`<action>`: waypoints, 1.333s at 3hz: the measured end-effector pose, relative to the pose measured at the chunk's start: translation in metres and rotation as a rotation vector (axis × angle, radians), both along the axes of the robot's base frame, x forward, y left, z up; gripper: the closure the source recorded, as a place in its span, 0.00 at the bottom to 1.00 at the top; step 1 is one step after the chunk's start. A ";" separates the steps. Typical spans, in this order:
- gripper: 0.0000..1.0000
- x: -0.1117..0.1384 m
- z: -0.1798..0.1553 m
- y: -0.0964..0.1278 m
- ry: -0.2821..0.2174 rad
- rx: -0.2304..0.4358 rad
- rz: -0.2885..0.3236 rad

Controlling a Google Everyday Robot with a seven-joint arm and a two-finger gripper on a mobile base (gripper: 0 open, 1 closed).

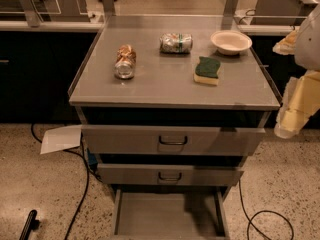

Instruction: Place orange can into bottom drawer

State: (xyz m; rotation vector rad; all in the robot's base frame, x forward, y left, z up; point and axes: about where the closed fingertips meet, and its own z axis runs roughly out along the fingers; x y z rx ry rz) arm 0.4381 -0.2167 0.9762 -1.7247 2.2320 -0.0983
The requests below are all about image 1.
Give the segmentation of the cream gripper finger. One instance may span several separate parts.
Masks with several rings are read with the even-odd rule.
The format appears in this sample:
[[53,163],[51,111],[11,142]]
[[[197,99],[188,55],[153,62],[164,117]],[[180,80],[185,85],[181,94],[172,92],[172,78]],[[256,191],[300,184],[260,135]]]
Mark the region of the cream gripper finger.
[[291,31],[286,37],[277,42],[272,51],[280,55],[293,55],[295,53],[297,30]]
[[286,85],[274,133],[289,139],[297,135],[320,109],[320,72],[307,71],[300,78],[291,77]]

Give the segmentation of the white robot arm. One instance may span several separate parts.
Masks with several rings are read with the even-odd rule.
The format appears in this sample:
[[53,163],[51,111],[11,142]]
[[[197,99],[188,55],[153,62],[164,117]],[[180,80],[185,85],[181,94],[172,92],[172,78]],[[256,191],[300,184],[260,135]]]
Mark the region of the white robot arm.
[[276,117],[275,135],[288,139],[320,109],[320,5],[273,50],[293,54],[295,63],[306,69],[299,79],[289,79]]

